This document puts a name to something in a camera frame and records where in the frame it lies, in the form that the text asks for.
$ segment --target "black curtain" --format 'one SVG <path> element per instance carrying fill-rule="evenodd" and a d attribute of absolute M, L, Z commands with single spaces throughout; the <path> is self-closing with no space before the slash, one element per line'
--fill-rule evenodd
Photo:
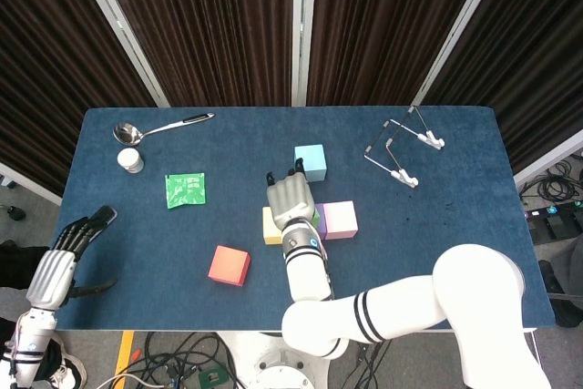
<path fill-rule="evenodd" d="M 290 105 L 292 0 L 119 0 L 172 106 Z"/>
<path fill-rule="evenodd" d="M 482 0 L 425 104 L 492 107 L 519 172 L 583 129 L 583 0 Z"/>
<path fill-rule="evenodd" d="M 465 0 L 314 0 L 308 105 L 408 105 Z"/>
<path fill-rule="evenodd" d="M 92 107 L 151 107 L 94 0 L 0 0 L 0 161 L 62 194 Z"/>

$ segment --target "orange cube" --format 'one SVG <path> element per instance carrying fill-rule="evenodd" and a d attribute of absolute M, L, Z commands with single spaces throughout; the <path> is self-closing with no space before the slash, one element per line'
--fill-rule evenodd
<path fill-rule="evenodd" d="M 249 253 L 219 245 L 210 265 L 209 278 L 215 282 L 242 286 L 250 262 Z"/>

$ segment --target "ladle handle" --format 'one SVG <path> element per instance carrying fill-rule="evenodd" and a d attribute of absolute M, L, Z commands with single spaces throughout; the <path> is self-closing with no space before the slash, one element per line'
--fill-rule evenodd
<path fill-rule="evenodd" d="M 185 118 L 184 120 L 181 120 L 180 122 L 170 123 L 164 127 L 152 129 L 151 131 L 145 132 L 144 135 L 142 136 L 142 138 L 144 138 L 145 136 L 149 136 L 150 134 L 155 134 L 155 133 L 160 132 L 160 131 L 166 131 L 167 129 L 186 127 L 187 125 L 192 125 L 195 123 L 204 122 L 205 120 L 209 120 L 210 118 L 214 118 L 214 117 L 215 117 L 214 113 L 205 113 L 205 114 L 199 114 L 198 116 L 192 116 L 190 118 Z"/>

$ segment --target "white jar lid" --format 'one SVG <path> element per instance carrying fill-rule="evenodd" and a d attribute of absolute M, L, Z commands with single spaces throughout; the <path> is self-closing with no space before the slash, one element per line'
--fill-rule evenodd
<path fill-rule="evenodd" d="M 139 152 L 133 148 L 125 148 L 118 153 L 119 166 L 131 168 L 139 163 Z"/>

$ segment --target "blue tablecloth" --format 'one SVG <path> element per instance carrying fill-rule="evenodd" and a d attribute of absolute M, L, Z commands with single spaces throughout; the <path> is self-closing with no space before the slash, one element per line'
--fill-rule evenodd
<path fill-rule="evenodd" d="M 120 121 L 142 130 L 212 111 L 194 126 L 145 138 L 146 165 L 127 174 L 112 135 Z M 265 174 L 282 178 L 293 148 L 323 144 L 326 181 L 311 184 L 316 202 L 353 200 L 359 231 L 326 248 L 337 297 L 403 277 L 431 273 L 435 260 L 460 243 L 502 251 L 522 269 L 524 325 L 554 323 L 512 170 L 485 107 L 423 107 L 437 151 L 401 132 L 393 146 L 419 186 L 410 189 L 363 158 L 389 118 L 406 107 L 103 108 L 87 112 L 66 185 L 56 233 L 107 204 L 117 220 L 87 249 L 77 284 L 118 278 L 108 292 L 71 302 L 62 329 L 279 330 L 291 303 L 281 247 L 262 239 Z M 407 125 L 423 132 L 418 118 Z M 384 152 L 373 157 L 394 169 Z M 206 205 L 167 210 L 164 176 L 204 172 Z M 248 251 L 245 285 L 207 277 L 217 245 Z"/>

